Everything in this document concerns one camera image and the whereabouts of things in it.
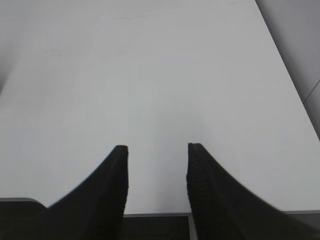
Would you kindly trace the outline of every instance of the white surface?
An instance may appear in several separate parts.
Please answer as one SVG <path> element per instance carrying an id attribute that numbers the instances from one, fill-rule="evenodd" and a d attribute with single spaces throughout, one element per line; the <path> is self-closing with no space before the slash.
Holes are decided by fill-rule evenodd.
<path id="1" fill-rule="evenodd" d="M 199 142 L 281 210 L 320 209 L 319 140 L 254 0 L 11 2 L 0 197 L 50 206 L 122 144 L 125 213 L 189 212 Z"/>

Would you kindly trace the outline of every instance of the white tabletop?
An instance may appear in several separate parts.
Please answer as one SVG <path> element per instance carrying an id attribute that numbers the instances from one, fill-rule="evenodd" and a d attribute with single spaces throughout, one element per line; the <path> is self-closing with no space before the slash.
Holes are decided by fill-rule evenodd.
<path id="1" fill-rule="evenodd" d="M 189 212 L 192 142 L 279 209 L 320 209 L 320 143 L 254 0 L 0 9 L 0 197 L 48 207 L 121 144 L 125 213 Z"/>

